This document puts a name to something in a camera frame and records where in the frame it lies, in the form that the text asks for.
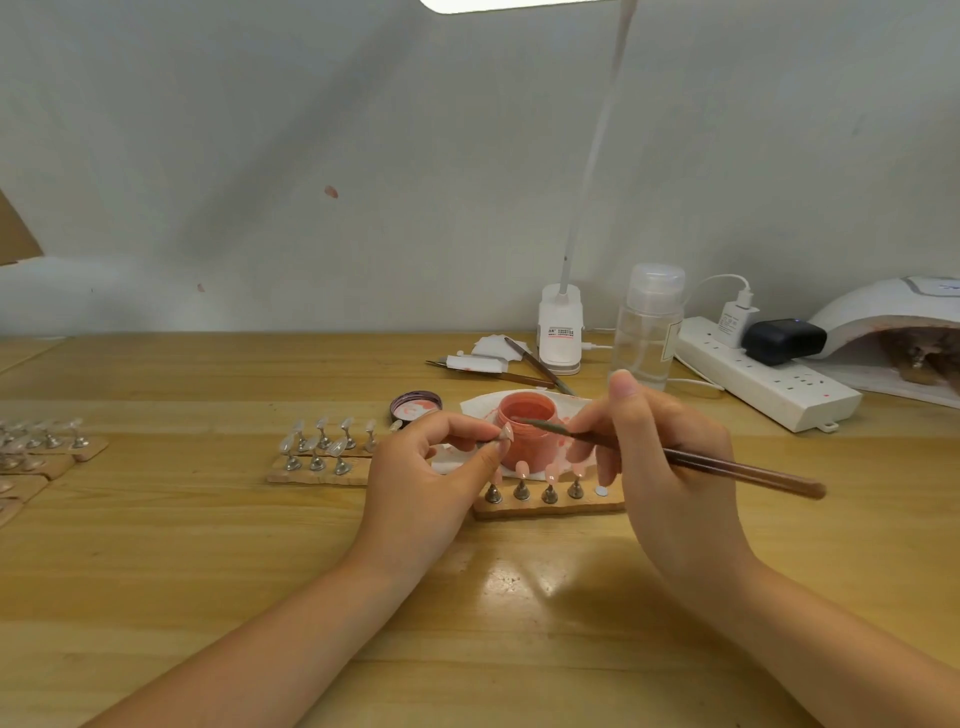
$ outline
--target transparent bottle cap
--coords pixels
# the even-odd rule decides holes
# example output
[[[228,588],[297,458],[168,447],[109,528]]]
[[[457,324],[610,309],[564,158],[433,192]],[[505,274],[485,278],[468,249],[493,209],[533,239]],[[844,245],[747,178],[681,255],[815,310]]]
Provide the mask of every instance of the transparent bottle cap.
[[[630,274],[627,306],[640,313],[673,313],[684,307],[683,268],[660,263],[640,263]]]

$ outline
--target jar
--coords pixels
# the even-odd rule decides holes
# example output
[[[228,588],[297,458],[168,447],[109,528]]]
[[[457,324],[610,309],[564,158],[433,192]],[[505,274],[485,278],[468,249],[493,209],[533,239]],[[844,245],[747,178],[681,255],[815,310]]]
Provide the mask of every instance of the jar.
[[[563,438],[533,425],[519,423],[516,418],[559,424],[557,405],[537,392],[516,392],[504,397],[496,408],[496,425],[502,427],[509,422],[514,430],[514,443],[507,450],[503,464],[514,470],[520,460],[525,460],[531,473],[539,473],[556,459]]]

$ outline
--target power strip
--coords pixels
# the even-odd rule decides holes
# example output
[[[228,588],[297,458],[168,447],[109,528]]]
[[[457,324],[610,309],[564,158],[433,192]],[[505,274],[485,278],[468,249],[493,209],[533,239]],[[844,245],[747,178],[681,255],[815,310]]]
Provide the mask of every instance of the power strip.
[[[791,432],[816,427],[834,432],[860,400],[856,390],[791,361],[776,367],[751,359],[742,349],[716,340],[709,319],[684,319],[677,357]]]

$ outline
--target wooden table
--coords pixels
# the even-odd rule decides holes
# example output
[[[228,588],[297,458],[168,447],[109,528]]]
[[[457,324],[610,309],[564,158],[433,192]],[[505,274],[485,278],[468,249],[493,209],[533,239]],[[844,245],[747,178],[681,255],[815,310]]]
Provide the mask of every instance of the wooden table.
[[[0,529],[0,726],[75,726],[333,564],[364,493],[266,485],[281,436],[322,412],[386,423],[410,389],[455,409],[513,388],[422,364],[475,338],[100,336],[26,361],[0,344],[0,416],[82,416],[111,441]],[[570,382],[591,397],[606,364],[587,354]],[[830,486],[819,503],[740,487],[762,558],[960,665],[960,411],[868,396],[836,434],[795,436],[673,391],[741,459]],[[469,522],[305,721],[812,723],[663,593],[624,515]]]

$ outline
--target gray wall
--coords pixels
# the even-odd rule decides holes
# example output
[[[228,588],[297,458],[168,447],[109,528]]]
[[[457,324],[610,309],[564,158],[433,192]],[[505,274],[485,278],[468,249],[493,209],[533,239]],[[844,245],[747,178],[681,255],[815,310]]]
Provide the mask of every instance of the gray wall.
[[[0,330],[531,327],[617,13],[8,0],[0,188],[48,257],[0,269]],[[770,316],[960,273],[958,29],[955,0],[641,0],[587,323],[641,260]]]

